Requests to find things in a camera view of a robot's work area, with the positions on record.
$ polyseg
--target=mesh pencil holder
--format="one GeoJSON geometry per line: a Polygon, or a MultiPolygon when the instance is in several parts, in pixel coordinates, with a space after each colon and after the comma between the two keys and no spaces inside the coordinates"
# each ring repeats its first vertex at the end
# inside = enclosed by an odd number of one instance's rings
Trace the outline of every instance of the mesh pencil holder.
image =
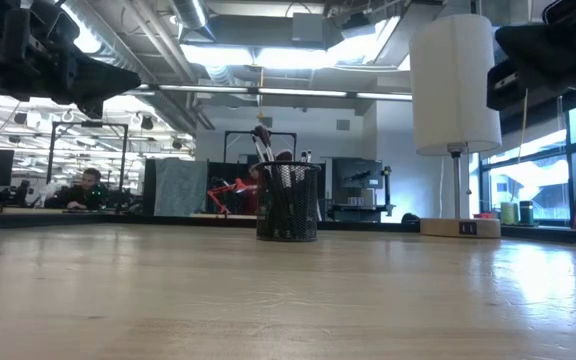
{"type": "Polygon", "coordinates": [[[257,239],[310,242],[317,240],[317,175],[319,166],[277,161],[255,166],[257,239]]]}

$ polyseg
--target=wooden table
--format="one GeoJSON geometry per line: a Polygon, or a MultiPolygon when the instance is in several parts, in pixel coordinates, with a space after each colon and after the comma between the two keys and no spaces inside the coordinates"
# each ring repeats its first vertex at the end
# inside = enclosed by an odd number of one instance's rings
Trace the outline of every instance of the wooden table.
{"type": "Polygon", "coordinates": [[[3,214],[62,214],[64,209],[5,207],[3,214]]]}
{"type": "Polygon", "coordinates": [[[576,247],[0,230],[0,359],[576,359],[576,247]]]}
{"type": "Polygon", "coordinates": [[[224,214],[191,214],[190,217],[203,219],[251,219],[257,220],[256,215],[226,215],[224,214]]]}

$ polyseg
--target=man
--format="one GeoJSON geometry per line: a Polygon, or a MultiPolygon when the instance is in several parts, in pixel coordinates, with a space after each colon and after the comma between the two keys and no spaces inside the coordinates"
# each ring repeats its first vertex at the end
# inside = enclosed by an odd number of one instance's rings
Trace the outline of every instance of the man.
{"type": "Polygon", "coordinates": [[[67,209],[99,210],[101,198],[96,192],[98,192],[97,185],[100,180],[101,173],[99,170],[86,169],[79,185],[71,187],[63,195],[59,196],[60,203],[65,204],[67,209]]]}

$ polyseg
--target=lamp base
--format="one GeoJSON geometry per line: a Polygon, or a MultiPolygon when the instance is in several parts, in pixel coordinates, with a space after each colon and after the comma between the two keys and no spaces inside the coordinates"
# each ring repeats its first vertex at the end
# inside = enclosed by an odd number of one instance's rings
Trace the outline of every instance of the lamp base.
{"type": "Polygon", "coordinates": [[[421,219],[421,235],[499,239],[501,224],[497,219],[421,219]]]}

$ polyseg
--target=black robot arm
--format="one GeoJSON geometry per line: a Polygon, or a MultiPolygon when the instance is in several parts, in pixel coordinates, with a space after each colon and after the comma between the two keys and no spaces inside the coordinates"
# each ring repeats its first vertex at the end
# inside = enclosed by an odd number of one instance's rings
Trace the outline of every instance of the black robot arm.
{"type": "Polygon", "coordinates": [[[20,0],[0,0],[0,95],[75,103],[90,118],[101,118],[105,100],[141,80],[82,53],[73,43],[78,36],[58,5],[36,0],[25,9],[20,0]]]}
{"type": "Polygon", "coordinates": [[[576,0],[560,0],[543,12],[543,24],[507,26],[495,38],[508,56],[488,73],[488,106],[504,110],[526,90],[556,94],[576,90],[576,0]]]}

